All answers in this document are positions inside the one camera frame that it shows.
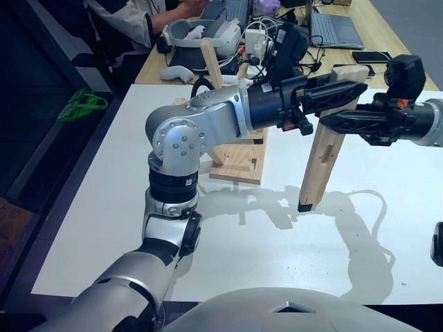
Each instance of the white tabletop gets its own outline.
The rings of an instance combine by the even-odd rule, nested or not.
[[[191,86],[133,85],[64,219],[33,293],[76,296],[139,247],[149,185],[145,120]],[[360,102],[370,102],[375,90]],[[423,92],[419,100],[443,98]],[[317,119],[309,119],[316,126]],[[308,288],[362,304],[443,302],[429,257],[443,220],[443,149],[347,136],[322,202],[297,212],[314,135],[269,131],[261,186],[208,177],[204,156],[197,251],[179,264],[166,300],[204,301],[256,286]]]

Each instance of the wooden post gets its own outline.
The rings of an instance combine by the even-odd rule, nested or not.
[[[366,66],[343,66],[332,69],[331,82],[338,80],[353,80],[365,82],[368,76]],[[331,109],[321,113],[320,118],[342,111],[344,109],[355,109],[358,98],[344,107]],[[314,143],[306,166],[298,202],[299,212],[315,210],[325,193],[326,184],[334,167],[335,160],[340,152],[345,138],[344,134],[336,133],[321,123],[318,123]]]
[[[222,88],[222,72],[220,71],[219,64],[217,62],[217,56],[214,51],[214,44],[211,38],[203,38],[200,44],[203,58],[205,59],[206,67],[208,67],[209,76],[216,89]],[[213,147],[208,151],[209,156],[213,159],[214,163],[218,165],[224,164],[225,155],[222,147]]]

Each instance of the vr headset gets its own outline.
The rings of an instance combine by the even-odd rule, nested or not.
[[[240,27],[233,22],[226,21],[223,16],[215,21],[210,19],[195,21],[178,19],[173,21],[163,29],[166,44],[177,47],[200,48],[201,38],[192,39],[188,36],[190,31],[199,26],[204,27],[204,29],[199,28],[199,31],[203,30],[201,38],[209,37],[213,40],[214,49],[218,56],[230,57],[237,51],[242,34]]]

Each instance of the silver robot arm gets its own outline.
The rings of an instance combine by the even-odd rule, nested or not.
[[[161,107],[146,122],[153,152],[143,243],[118,258],[54,320],[34,331],[153,331],[180,258],[198,244],[199,159],[252,130],[246,89],[202,93]]]

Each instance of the smartphone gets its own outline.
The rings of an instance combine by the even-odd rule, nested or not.
[[[352,52],[352,56],[357,64],[386,64],[392,57],[388,52],[382,53],[386,56],[379,52]]]
[[[351,64],[335,64],[335,65],[333,65],[333,67],[342,67],[342,66],[352,66],[352,65]],[[368,77],[375,76],[374,69],[372,68],[372,66],[370,64],[363,64],[362,66],[367,66],[369,68]]]

